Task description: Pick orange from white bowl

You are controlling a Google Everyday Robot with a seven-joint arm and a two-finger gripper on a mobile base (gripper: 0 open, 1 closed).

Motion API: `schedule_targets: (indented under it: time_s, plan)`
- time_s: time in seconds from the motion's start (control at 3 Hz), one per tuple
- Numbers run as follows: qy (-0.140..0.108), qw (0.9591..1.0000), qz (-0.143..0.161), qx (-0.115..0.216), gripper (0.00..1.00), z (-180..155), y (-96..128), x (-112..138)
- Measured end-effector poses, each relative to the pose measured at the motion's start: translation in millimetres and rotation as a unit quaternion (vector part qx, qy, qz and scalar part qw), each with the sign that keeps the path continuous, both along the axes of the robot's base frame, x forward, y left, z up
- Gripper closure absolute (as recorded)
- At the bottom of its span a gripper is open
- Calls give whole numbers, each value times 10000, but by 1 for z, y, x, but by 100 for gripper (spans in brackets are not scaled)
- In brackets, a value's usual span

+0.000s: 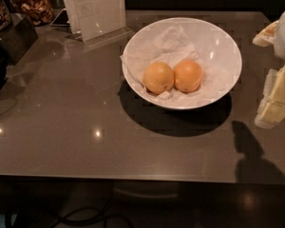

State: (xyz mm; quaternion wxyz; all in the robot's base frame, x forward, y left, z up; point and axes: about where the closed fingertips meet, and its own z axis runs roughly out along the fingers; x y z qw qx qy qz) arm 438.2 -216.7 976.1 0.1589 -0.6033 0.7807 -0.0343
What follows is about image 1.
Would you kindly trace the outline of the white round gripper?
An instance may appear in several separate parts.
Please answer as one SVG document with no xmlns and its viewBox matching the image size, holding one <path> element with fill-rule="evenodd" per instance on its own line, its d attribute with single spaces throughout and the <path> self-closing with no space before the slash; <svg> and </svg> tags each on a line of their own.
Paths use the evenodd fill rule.
<svg viewBox="0 0 285 228">
<path fill-rule="evenodd" d="M 274 45 L 275 54 L 285 61 L 285 11 L 281 14 L 279 21 L 274 21 L 254 37 L 253 44 L 259 47 Z M 269 70 L 255 124 L 261 128 L 271 129 L 284 119 L 285 66 L 280 70 Z"/>
</svg>

